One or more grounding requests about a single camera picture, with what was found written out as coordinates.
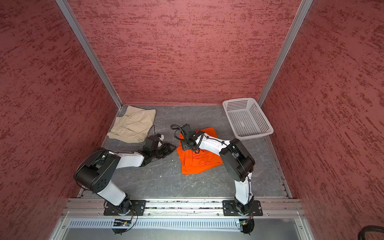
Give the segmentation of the orange shorts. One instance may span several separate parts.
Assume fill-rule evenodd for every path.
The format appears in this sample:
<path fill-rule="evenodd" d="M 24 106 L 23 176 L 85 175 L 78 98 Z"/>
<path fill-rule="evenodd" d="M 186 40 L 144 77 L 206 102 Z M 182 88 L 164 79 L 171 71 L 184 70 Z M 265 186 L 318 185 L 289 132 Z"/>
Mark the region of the orange shorts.
<path fill-rule="evenodd" d="M 181 141 L 179 141 L 176 150 L 180 157 L 182 174 L 184 175 L 199 174 L 223 164 L 221 157 L 212 152 L 200 150 L 197 154 L 191 150 L 184 151 Z"/>

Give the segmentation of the beige shorts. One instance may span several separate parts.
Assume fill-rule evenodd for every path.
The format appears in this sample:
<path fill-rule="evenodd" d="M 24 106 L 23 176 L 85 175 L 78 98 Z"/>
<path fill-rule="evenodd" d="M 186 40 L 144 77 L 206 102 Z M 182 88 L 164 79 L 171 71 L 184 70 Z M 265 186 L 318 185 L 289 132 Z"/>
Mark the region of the beige shorts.
<path fill-rule="evenodd" d="M 107 136 L 128 144 L 142 143 L 154 125 L 155 117 L 156 110 L 128 106 L 122 117 L 116 117 Z"/>

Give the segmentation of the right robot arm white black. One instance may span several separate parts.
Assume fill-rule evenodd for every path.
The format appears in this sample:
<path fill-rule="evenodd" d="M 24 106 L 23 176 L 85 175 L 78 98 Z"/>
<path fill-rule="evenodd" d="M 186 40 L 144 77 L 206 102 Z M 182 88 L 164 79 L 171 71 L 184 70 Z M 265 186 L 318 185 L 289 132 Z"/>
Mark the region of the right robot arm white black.
<path fill-rule="evenodd" d="M 242 216 L 252 212 L 254 195 L 251 190 L 251 179 L 255 160 L 240 140 L 221 140 L 202 131 L 176 139 L 181 142 L 183 150 L 197 153 L 205 150 L 221 157 L 228 174 L 235 181 L 236 211 Z"/>

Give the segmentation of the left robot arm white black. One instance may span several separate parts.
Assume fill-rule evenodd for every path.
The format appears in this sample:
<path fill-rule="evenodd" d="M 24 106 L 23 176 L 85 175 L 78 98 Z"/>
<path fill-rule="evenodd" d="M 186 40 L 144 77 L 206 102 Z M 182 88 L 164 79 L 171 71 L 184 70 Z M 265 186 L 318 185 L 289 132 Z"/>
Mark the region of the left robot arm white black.
<path fill-rule="evenodd" d="M 140 168 L 170 155 L 176 146 L 165 143 L 158 148 L 141 151 L 114 152 L 101 148 L 89 155 L 77 168 L 74 179 L 84 189 L 105 200 L 104 216 L 142 216 L 146 200 L 131 200 L 129 195 L 112 182 L 115 170 Z"/>

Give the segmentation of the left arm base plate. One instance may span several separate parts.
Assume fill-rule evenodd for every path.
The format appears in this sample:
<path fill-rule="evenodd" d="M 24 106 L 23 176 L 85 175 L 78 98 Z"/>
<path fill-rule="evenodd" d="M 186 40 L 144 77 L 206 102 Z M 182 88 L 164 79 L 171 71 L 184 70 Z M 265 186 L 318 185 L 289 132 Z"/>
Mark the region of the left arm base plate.
<path fill-rule="evenodd" d="M 128 217 L 133 214 L 142 216 L 144 214 L 146 203 L 146 200 L 124 200 L 121 205 L 115 206 L 105 200 L 104 216 Z"/>

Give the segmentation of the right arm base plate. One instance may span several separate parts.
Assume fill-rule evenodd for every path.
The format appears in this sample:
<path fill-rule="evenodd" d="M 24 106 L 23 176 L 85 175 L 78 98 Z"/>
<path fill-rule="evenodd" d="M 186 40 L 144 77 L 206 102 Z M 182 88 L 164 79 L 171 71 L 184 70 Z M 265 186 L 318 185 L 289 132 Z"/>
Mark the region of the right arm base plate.
<path fill-rule="evenodd" d="M 261 217 L 263 216 L 263 210 L 260 201 L 251 201 L 250 203 L 243 205 L 238 201 L 224 200 L 223 204 L 223 213 L 224 216 L 253 216 L 253 217 Z"/>

